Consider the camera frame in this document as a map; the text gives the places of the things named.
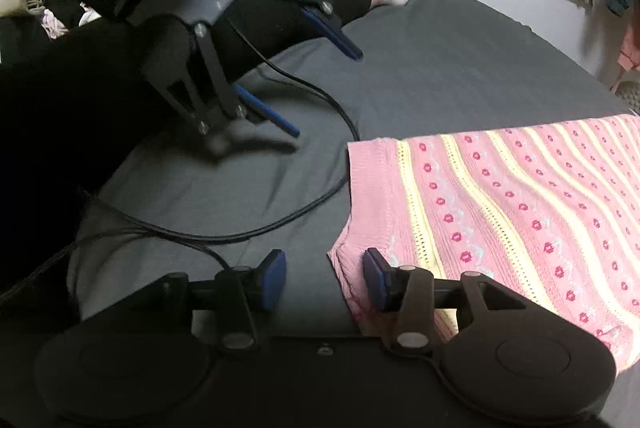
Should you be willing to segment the grey woven basket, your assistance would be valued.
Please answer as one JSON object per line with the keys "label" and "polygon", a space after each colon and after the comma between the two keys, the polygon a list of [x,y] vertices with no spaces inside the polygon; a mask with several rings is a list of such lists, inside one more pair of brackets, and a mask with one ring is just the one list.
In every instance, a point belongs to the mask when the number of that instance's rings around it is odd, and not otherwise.
{"label": "grey woven basket", "polygon": [[640,84],[635,81],[622,81],[613,88],[614,95],[625,103],[634,114],[640,114]]}

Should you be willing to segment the pink striped knit sweater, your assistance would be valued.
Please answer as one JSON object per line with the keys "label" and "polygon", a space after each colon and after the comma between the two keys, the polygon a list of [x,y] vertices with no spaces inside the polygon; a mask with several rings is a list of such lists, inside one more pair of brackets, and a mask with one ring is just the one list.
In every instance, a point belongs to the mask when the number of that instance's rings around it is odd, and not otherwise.
{"label": "pink striped knit sweater", "polygon": [[477,271],[639,359],[639,120],[619,114],[348,147],[350,214],[329,257],[366,335],[385,320],[362,255]]}

